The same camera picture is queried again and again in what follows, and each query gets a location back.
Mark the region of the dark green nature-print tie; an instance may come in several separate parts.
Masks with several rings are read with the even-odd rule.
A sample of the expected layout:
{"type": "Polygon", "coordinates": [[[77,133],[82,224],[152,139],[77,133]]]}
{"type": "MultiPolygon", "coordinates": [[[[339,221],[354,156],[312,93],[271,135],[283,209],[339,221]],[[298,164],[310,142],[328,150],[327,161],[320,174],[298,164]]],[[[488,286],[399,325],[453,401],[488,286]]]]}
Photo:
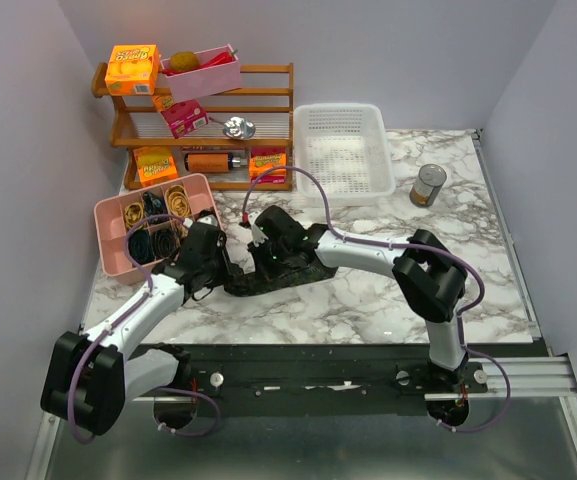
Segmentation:
{"type": "Polygon", "coordinates": [[[319,263],[284,271],[269,277],[259,272],[235,275],[223,286],[226,293],[235,297],[252,297],[283,290],[290,287],[316,283],[333,278],[337,268],[328,268],[319,263]]]}

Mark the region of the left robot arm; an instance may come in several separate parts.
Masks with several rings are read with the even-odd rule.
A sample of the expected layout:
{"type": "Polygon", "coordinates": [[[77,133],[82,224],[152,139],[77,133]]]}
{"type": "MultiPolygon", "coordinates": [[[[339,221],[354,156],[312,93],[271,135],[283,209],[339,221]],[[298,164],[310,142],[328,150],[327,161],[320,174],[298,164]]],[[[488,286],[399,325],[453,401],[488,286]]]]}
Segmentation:
{"type": "Polygon", "coordinates": [[[57,339],[41,408],[66,420],[86,444],[114,425],[127,401],[158,388],[182,393],[191,376],[188,354],[176,347],[136,349],[197,292],[224,285],[235,271],[225,233],[204,221],[192,223],[178,256],[154,267],[126,304],[87,332],[57,339]]]}

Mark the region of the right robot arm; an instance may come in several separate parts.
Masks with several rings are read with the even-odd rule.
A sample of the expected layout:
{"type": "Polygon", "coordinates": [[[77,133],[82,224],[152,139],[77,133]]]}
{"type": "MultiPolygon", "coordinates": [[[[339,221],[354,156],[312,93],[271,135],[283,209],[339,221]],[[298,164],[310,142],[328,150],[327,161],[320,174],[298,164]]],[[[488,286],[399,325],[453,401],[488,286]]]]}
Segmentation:
{"type": "Polygon", "coordinates": [[[458,304],[468,271],[432,233],[419,229],[397,247],[367,236],[335,234],[324,224],[304,228],[278,206],[254,218],[244,213],[242,225],[252,233],[248,251],[254,272],[246,276],[247,294],[327,280],[341,267],[392,279],[426,324],[428,386],[448,392],[463,382],[468,353],[458,304]]]}

